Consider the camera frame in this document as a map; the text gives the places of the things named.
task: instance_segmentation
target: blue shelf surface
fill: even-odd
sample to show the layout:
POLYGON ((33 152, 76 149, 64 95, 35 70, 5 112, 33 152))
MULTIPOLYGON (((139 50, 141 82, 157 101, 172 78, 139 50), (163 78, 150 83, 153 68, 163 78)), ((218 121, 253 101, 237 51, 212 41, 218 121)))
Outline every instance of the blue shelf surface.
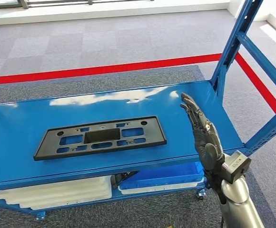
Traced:
POLYGON ((121 182, 121 190, 146 188, 201 181, 203 178, 200 162, 149 168, 139 171, 121 182))
POLYGON ((212 121, 225 152, 244 149, 209 81, 0 104, 0 190, 198 161, 191 126, 180 108, 192 96, 212 121), (156 115, 167 144, 34 161, 47 129, 156 115))

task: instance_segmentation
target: rectangular hole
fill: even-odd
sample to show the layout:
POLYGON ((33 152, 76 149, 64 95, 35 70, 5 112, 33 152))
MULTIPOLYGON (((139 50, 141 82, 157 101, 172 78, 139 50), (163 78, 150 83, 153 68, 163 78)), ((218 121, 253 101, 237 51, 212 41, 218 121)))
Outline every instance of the rectangular hole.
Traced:
POLYGON ((66 136, 66 137, 63 137, 60 140, 60 145, 81 143, 82 139, 83 139, 83 135, 82 135, 82 134, 66 136))
POLYGON ((128 143, 126 142, 126 140, 120 140, 120 141, 117 141, 116 145, 117 146, 124 146, 124 145, 127 145, 128 143))
POLYGON ((57 153, 65 153, 65 152, 68 152, 69 150, 70 150, 69 147, 58 148, 57 150, 57 153))
POLYGON ((124 127, 126 126, 125 123, 118 123, 118 124, 116 124, 116 127, 124 127))
POLYGON ((139 136, 143 135, 144 129, 142 127, 138 128, 129 128, 129 129, 123 129, 122 135, 123 137, 133 137, 133 136, 139 136))
POLYGON ((84 127, 80 129, 80 132, 88 132, 88 131, 89 131, 89 127, 84 127))
POLYGON ((145 143, 145 138, 138 138, 138 139, 134 139, 134 143, 145 143))
POLYGON ((84 143, 97 143, 119 139, 120 139, 120 130, 119 128, 113 128, 94 132, 86 132, 85 137, 84 138, 84 143))
POLYGON ((107 148, 107 147, 110 147, 113 144, 111 142, 103 142, 103 143, 95 143, 95 144, 92 144, 92 148, 92 149, 101 149, 101 148, 107 148))
POLYGON ((87 149, 86 145, 82 145, 82 146, 78 146, 76 151, 85 151, 87 149))

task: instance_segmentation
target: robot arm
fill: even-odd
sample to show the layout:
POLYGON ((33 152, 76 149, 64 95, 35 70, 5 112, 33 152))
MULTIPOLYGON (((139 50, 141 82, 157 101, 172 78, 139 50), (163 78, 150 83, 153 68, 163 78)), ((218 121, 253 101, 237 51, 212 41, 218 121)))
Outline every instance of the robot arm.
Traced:
POLYGON ((263 228, 244 177, 251 159, 239 151, 231 156, 225 154, 215 127, 194 99, 182 93, 181 100, 184 103, 181 103, 181 107, 186 111, 192 125, 195 149, 206 178, 206 187, 215 192, 226 226, 263 228))

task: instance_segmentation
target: blue crossbar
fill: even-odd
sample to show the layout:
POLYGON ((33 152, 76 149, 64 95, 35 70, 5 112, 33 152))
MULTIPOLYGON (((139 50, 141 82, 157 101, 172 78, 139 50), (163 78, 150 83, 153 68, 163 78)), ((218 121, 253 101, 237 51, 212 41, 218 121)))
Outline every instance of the blue crossbar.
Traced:
POLYGON ((270 77, 276 85, 276 68, 262 54, 257 46, 243 32, 239 32, 237 39, 242 43, 252 57, 270 77))

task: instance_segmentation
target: red floor line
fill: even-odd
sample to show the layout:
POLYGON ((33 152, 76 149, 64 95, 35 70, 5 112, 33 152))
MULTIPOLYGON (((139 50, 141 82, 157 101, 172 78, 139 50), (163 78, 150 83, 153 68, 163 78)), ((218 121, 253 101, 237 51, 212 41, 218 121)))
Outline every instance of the red floor line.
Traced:
POLYGON ((250 81, 274 112, 276 113, 276 99, 261 81, 243 56, 237 53, 235 60, 250 79, 250 81))
POLYGON ((203 56, 157 60, 157 61, 149 61, 149 62, 141 62, 141 63, 119 64, 113 66, 103 66, 103 67, 98 66, 98 67, 82 68, 82 69, 0 76, 0 84, 30 82, 30 81, 38 81, 38 80, 58 79, 58 78, 77 77, 77 76, 90 76, 90 75, 98 75, 98 74, 107 74, 107 73, 125 72, 132 70, 142 70, 142 69, 152 69, 152 68, 168 67, 168 66, 172 67, 172 66, 195 64, 195 63, 212 62, 212 61, 218 61, 220 56, 221 54, 211 54, 211 55, 203 55, 203 56))

